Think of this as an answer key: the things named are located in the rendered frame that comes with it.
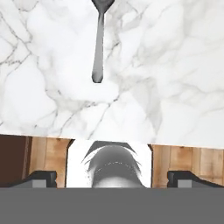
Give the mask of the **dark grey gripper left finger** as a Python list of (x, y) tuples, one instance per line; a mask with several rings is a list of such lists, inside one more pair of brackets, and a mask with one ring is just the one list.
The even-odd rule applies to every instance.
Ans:
[(8, 183), (7, 187), (16, 188), (56, 188), (56, 171), (34, 171), (23, 180)]

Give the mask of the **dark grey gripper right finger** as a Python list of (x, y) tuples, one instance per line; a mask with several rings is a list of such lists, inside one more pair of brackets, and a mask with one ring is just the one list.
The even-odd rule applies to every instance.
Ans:
[(223, 185), (215, 184), (207, 180), (201, 179), (190, 171), (168, 171), (167, 187), (172, 188), (201, 188), (201, 187), (218, 187)]

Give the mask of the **grey metal spoon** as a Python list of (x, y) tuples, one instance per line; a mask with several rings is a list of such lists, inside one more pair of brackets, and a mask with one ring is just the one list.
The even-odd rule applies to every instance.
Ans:
[(104, 36), (104, 15), (115, 0), (91, 0), (98, 10), (98, 25), (95, 41), (94, 65), (92, 70), (92, 81), (101, 83), (103, 80), (103, 36)]

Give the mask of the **dark brown cupboard front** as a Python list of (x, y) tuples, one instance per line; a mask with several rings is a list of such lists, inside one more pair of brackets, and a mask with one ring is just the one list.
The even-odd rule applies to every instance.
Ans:
[(30, 136), (0, 135), (0, 187), (28, 176), (31, 148)]

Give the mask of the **white and black round thing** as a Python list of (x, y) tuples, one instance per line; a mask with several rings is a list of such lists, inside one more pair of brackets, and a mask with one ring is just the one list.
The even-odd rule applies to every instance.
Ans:
[(152, 149), (144, 143), (73, 140), (67, 148), (69, 188), (151, 188)]

